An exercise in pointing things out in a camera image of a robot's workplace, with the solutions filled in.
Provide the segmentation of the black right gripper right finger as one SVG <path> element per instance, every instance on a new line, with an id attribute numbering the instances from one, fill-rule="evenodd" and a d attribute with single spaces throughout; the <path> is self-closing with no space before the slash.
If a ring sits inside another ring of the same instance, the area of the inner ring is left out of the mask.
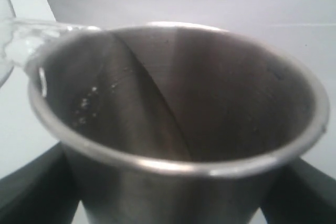
<path id="1" fill-rule="evenodd" d="M 281 170 L 261 210 L 267 223 L 335 223 L 335 179 L 298 159 Z"/>

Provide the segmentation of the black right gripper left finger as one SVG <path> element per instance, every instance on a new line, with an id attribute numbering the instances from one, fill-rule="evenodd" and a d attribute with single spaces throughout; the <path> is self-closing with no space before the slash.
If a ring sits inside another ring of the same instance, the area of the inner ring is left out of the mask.
<path id="1" fill-rule="evenodd" d="M 72 223 L 78 204 L 60 144 L 1 179 L 1 223 Z"/>

